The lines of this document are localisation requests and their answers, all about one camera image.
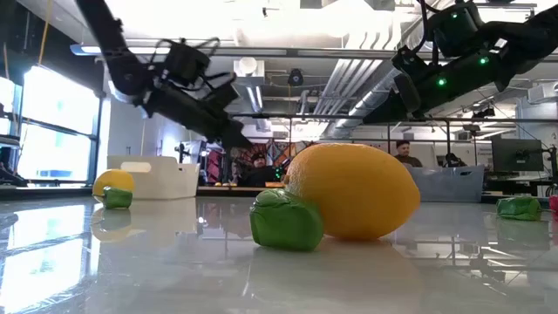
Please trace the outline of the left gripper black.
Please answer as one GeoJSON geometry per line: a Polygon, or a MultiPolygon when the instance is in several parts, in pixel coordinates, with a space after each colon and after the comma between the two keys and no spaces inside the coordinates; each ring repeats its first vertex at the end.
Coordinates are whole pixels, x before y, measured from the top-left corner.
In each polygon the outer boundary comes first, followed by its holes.
{"type": "Polygon", "coordinates": [[[157,113],[203,136],[221,136],[225,148],[251,148],[252,143],[242,134],[244,125],[231,119],[225,110],[237,98],[230,83],[216,87],[201,99],[161,85],[152,89],[142,106],[149,116],[157,113]]]}

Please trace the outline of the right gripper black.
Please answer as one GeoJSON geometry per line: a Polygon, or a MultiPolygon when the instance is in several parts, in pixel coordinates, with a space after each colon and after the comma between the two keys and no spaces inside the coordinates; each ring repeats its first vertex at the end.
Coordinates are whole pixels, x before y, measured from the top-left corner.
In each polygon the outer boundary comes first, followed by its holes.
{"type": "Polygon", "coordinates": [[[394,79],[398,93],[391,91],[364,118],[364,124],[407,120],[407,112],[427,112],[458,97],[457,90],[446,76],[434,75],[414,83],[405,73],[394,79]]]}

